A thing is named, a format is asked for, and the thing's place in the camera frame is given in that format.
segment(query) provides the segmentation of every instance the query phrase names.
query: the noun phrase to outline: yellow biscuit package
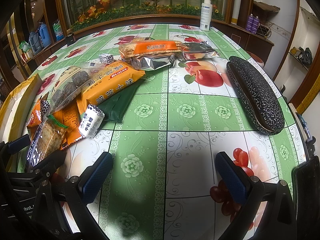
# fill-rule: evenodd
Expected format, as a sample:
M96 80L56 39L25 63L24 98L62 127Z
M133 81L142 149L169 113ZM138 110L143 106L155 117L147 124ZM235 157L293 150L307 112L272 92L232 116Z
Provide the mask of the yellow biscuit package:
M97 106L120 90L136 82L145 74L144 70L136 70L123 61L111 63L92 77L92 81L84 87L76 98L79 113L86 111L89 104Z

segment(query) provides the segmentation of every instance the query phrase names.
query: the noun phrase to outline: spray bottle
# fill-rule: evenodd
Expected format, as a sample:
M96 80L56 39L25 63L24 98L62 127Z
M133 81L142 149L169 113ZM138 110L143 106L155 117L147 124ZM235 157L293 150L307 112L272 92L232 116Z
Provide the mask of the spray bottle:
M201 5L200 30L210 31L212 17L212 4L210 0L204 0Z

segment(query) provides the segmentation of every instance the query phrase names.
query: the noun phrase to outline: gray thermos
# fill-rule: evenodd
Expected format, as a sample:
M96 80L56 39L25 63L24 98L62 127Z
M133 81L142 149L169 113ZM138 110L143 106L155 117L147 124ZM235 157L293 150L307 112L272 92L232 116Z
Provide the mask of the gray thermos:
M33 55L36 55L43 49L40 37L35 31L31 31L29 34L29 47L31 47Z

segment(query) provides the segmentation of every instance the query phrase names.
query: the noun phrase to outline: orange label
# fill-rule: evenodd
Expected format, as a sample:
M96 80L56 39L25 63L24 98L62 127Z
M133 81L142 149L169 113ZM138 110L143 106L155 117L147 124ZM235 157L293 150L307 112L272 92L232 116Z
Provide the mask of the orange label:
M178 49L174 41L150 41L150 42L137 42L137 46L134 49L134 54L144 53L148 51L166 50L166 49Z

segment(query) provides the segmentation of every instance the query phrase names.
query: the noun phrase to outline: silver foil package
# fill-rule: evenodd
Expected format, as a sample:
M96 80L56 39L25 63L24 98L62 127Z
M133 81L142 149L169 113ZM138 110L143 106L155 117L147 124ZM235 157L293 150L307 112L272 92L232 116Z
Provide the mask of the silver foil package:
M162 67L172 67L175 63L174 53L161 53L131 57L131 65L135 69L145 71L156 70Z
M187 61L199 58L213 58L220 55L206 41L184 43L187 48L182 52L176 52L176 58L180 61Z

